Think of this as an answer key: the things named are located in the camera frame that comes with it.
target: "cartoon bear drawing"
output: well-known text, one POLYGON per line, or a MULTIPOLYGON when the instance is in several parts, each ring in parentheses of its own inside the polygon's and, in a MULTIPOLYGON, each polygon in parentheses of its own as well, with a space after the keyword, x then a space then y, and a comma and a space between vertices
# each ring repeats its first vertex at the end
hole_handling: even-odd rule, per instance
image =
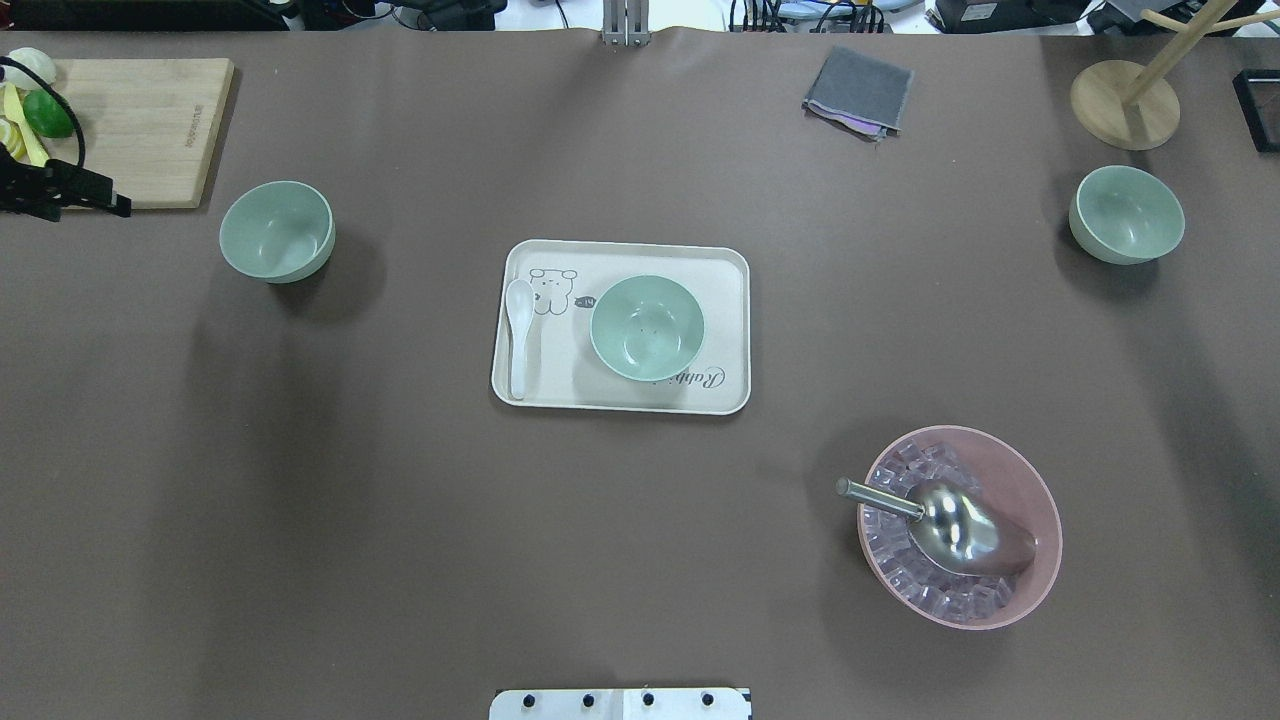
POLYGON ((573 278, 577 270, 529 270, 529 284, 534 286, 534 313, 563 315, 570 306, 573 278))

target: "green bowl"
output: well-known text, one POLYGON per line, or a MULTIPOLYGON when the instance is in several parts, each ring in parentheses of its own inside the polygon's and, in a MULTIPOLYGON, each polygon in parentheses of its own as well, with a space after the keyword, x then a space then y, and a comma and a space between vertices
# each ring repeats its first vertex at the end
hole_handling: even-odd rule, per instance
POLYGON ((1085 176, 1071 197, 1070 223, 1085 252, 1116 265, 1166 255, 1187 228, 1174 191, 1128 165, 1107 165, 1085 176))
POLYGON ((227 263, 269 283, 291 283, 315 273, 333 252, 329 201, 294 181, 260 184, 232 204, 218 232, 227 263))
POLYGON ((616 283, 591 311, 591 347, 611 370, 631 380, 666 380, 689 369, 704 333, 698 300, 658 275, 616 283))

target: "green vegetable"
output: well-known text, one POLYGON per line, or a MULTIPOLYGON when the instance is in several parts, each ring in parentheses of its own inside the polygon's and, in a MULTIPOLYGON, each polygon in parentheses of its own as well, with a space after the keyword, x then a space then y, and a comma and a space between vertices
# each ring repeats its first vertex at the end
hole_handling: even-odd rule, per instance
POLYGON ((31 129, 45 137, 70 137, 72 119, 67 117, 54 96, 44 90, 32 90, 22 101, 22 111, 27 115, 31 129))

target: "gray cloth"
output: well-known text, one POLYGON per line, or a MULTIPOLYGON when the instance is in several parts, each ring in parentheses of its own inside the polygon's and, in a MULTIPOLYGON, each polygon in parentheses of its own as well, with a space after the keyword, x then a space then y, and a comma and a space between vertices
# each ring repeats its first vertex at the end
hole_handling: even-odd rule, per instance
POLYGON ((879 140, 901 131, 902 108, 914 70, 833 47, 818 72, 804 106, 849 129, 879 140))

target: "wooden cutting board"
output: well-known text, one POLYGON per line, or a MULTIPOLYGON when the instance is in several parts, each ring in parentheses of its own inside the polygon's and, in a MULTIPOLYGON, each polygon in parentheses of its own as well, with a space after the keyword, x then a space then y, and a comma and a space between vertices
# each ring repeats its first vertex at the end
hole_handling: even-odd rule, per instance
MULTIPOLYGON (((227 58, 55 60, 54 90, 84 127, 84 167, 115 181, 134 210, 197 208, 227 106, 227 58)), ((76 161, 76 137, 45 138, 76 161)))

